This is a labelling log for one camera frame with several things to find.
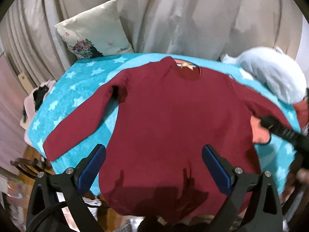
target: blue gripper pad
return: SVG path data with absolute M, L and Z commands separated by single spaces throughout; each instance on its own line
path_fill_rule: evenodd
M 229 196 L 235 181 L 231 164 L 226 159 L 220 157 L 211 145 L 203 147 L 202 159 L 219 191 Z
M 83 158 L 76 167 L 74 181 L 79 195 L 90 190 L 106 158 L 105 146 L 97 144 L 87 158 Z

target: white pillow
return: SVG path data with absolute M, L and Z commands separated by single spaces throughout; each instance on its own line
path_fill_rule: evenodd
M 116 0 L 81 12 L 55 28 L 68 49 L 79 58 L 133 52 L 119 19 Z
M 306 78 L 296 61 L 276 47 L 256 47 L 244 51 L 238 57 L 220 57 L 222 63 L 240 65 L 282 102 L 300 102 L 306 93 Z

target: pink curtain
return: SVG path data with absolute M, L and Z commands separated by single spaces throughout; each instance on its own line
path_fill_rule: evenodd
M 10 161 L 22 157 L 27 147 L 20 126 L 26 96 L 4 55 L 0 56 L 0 167 L 14 174 L 18 170 Z

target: beige curtain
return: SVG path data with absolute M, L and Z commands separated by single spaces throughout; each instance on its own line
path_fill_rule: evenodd
M 24 98 L 27 96 L 7 64 L 0 57 L 0 167 L 18 174 L 11 160 L 23 157 L 27 144 L 25 130 L 20 126 Z
M 59 79 L 76 60 L 54 25 L 108 0 L 16 0 L 0 36 L 16 72 L 38 84 Z M 296 57 L 302 14 L 293 0 L 118 0 L 135 52 L 217 60 L 256 46 L 281 47 Z

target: sweater sleeve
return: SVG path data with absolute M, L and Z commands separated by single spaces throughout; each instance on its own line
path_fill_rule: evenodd
M 273 116 L 284 126 L 291 127 L 283 112 L 273 102 L 250 87 L 239 84 L 230 77 L 228 79 L 234 93 L 252 112 L 253 116 L 257 118 Z
M 126 70 L 111 81 L 101 85 L 95 93 L 62 120 L 43 143 L 49 161 L 54 161 L 83 141 L 98 128 L 108 101 L 112 95 L 119 103 L 127 96 Z

